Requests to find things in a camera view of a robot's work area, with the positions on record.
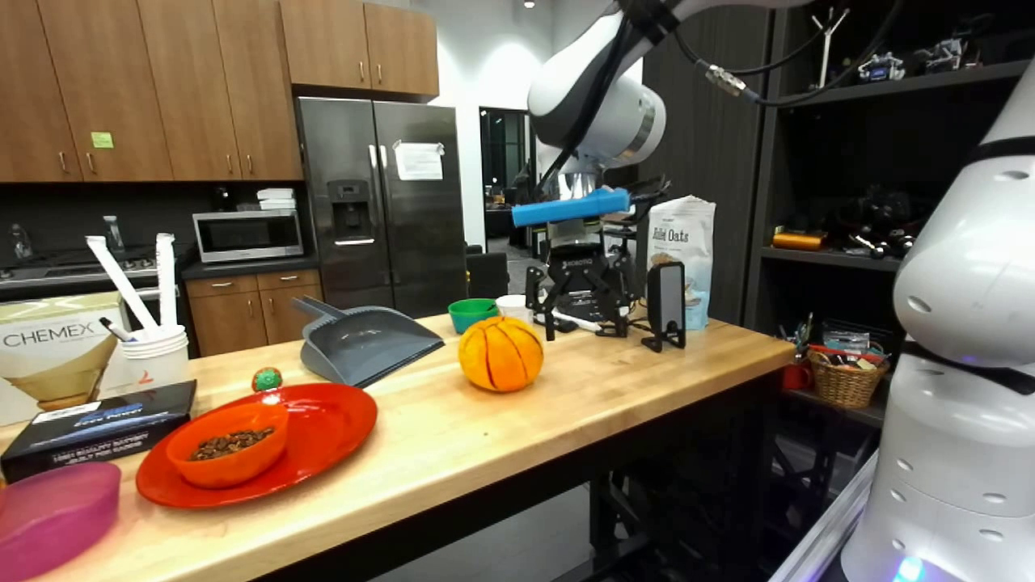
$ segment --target lower cabinet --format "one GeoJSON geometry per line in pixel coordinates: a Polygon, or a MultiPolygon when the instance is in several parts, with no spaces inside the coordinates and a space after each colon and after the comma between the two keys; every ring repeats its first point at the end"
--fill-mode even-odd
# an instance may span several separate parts
{"type": "Polygon", "coordinates": [[[321,274],[304,269],[235,277],[197,277],[189,282],[189,296],[197,352],[234,352],[266,343],[300,339],[308,312],[295,301],[321,301],[321,274]]]}

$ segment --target wicker basket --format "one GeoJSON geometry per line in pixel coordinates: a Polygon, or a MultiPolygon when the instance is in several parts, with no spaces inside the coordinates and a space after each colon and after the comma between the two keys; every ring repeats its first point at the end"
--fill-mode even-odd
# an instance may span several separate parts
{"type": "Polygon", "coordinates": [[[884,365],[851,368],[831,365],[827,359],[808,359],[814,394],[836,408],[871,408],[874,388],[880,384],[884,365]]]}

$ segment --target white robot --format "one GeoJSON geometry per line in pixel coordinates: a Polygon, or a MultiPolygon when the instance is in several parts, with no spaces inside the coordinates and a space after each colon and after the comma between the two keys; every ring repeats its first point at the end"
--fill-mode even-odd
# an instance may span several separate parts
{"type": "MultiPolygon", "coordinates": [[[[732,2],[612,6],[529,87],[541,138],[577,156],[587,176],[643,160],[666,112],[621,72],[684,19],[732,2]]],[[[744,90],[721,67],[711,77],[744,90]]],[[[1035,63],[984,151],[896,274],[908,350],[892,376],[871,503],[842,553],[851,582],[1035,582],[1035,63]]]]}

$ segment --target drawer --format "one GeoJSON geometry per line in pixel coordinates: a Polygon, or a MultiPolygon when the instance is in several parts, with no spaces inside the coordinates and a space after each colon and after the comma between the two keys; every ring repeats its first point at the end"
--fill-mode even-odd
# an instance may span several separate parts
{"type": "Polygon", "coordinates": [[[267,271],[259,274],[259,289],[261,290],[276,290],[276,289],[321,289],[321,274],[315,269],[304,271],[267,271]]]}
{"type": "Polygon", "coordinates": [[[197,282],[189,282],[189,293],[192,296],[210,296],[210,293],[255,293],[255,277],[247,274],[247,277],[197,277],[197,282]]]}

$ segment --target backsplash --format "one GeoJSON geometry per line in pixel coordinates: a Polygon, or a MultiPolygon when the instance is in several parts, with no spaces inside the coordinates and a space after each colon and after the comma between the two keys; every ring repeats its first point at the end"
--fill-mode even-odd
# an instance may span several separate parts
{"type": "Polygon", "coordinates": [[[0,183],[0,262],[16,260],[13,222],[39,260],[91,255],[83,237],[104,233],[104,214],[115,214],[131,255],[153,255],[156,233],[176,233],[189,260],[192,214],[255,201],[259,186],[273,183],[0,183]]]}

